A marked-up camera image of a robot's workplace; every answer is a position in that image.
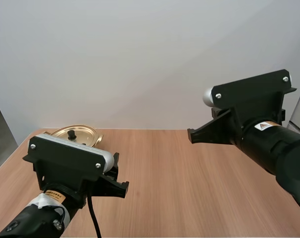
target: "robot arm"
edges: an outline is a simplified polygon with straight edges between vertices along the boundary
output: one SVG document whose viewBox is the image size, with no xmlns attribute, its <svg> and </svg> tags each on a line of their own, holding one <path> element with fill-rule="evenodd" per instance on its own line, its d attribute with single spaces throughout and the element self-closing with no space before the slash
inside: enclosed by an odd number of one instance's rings
<svg viewBox="0 0 300 238">
<path fill-rule="evenodd" d="M 0 233 L 0 238 L 58 238 L 86 205 L 95 218 L 92 196 L 124 198 L 128 182 L 118 183 L 118 157 L 53 137 L 34 136 L 25 161 L 33 163 L 41 193 Z M 100 237 L 98 224 L 93 220 Z"/>
<path fill-rule="evenodd" d="M 188 129 L 192 143 L 233 144 L 266 171 L 300 206 L 300 134 L 282 127 L 284 95 L 294 92 L 280 70 L 208 90 L 214 120 Z"/>
</svg>

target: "wooden table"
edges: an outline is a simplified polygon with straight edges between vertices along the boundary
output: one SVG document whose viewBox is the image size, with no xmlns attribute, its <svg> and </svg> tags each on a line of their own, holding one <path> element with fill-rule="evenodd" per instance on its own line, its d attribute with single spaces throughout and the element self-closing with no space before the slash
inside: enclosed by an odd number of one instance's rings
<svg viewBox="0 0 300 238">
<path fill-rule="evenodd" d="M 300 237 L 299 207 L 234 146 L 192 145 L 184 130 L 101 131 L 130 182 L 125 199 L 93 198 L 102 236 Z M 0 231 L 39 193 L 26 153 L 27 140 L 0 167 Z M 87 206 L 63 235 L 96 236 Z"/>
</svg>

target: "screw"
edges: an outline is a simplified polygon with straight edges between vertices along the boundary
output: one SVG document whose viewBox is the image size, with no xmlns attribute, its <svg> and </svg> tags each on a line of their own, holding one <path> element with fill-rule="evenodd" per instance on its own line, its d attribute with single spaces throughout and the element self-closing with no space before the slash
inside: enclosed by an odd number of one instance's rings
<svg viewBox="0 0 300 238">
<path fill-rule="evenodd" d="M 10 232 L 10 231 L 12 231 L 13 229 L 15 229 L 18 225 L 19 225 L 19 222 L 18 222 L 18 221 L 15 221 L 15 222 L 11 223 L 11 224 L 6 228 L 6 231 L 7 231 L 7 232 Z"/>
<path fill-rule="evenodd" d="M 54 227 L 55 227 L 58 231 L 61 231 L 61 230 L 62 230 L 62 225 L 61 225 L 61 223 L 60 223 L 58 220 L 54 220 L 54 221 L 53 221 L 53 225 L 54 225 Z"/>
</svg>

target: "yellow label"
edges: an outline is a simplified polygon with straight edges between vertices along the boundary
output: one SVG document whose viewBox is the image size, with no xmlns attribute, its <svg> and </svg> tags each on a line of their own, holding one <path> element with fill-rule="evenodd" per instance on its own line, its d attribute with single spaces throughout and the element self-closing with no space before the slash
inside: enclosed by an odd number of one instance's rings
<svg viewBox="0 0 300 238">
<path fill-rule="evenodd" d="M 266 121 L 266 123 L 270 124 L 270 125 L 274 125 L 274 126 L 281 126 L 273 121 Z"/>
<path fill-rule="evenodd" d="M 47 190 L 46 195 L 53 198 L 55 201 L 62 203 L 65 200 L 65 196 L 59 192 L 53 190 Z"/>
</svg>

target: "warning label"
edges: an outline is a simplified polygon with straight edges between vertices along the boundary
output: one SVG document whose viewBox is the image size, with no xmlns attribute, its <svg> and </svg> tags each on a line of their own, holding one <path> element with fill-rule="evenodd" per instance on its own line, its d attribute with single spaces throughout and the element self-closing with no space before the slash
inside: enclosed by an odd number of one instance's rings
<svg viewBox="0 0 300 238">
<path fill-rule="evenodd" d="M 257 128 L 258 130 L 266 130 L 267 128 L 272 126 L 280 126 L 280 125 L 272 121 L 264 121 L 255 125 L 254 128 Z"/>
<path fill-rule="evenodd" d="M 53 190 L 47 190 L 46 195 L 53 198 L 55 201 L 62 203 L 65 200 L 65 196 L 59 192 Z"/>
</svg>

